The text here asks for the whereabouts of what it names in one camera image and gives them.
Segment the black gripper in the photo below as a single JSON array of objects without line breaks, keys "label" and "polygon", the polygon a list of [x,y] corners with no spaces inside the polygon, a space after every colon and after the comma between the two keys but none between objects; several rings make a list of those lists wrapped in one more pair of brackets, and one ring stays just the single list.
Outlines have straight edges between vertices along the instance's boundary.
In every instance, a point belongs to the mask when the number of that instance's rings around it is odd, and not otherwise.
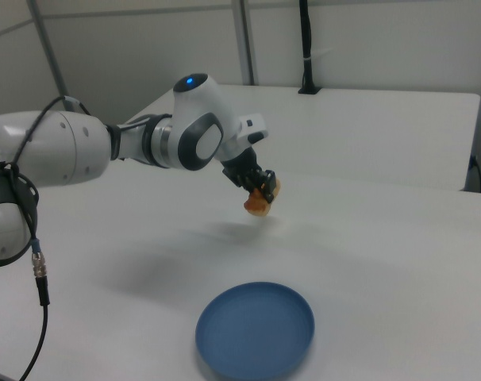
[{"label": "black gripper", "polygon": [[260,192],[267,202],[273,202],[275,195],[275,173],[262,168],[257,163],[256,153],[253,148],[245,149],[234,159],[222,162],[222,173],[236,186],[245,188],[252,194]]}]

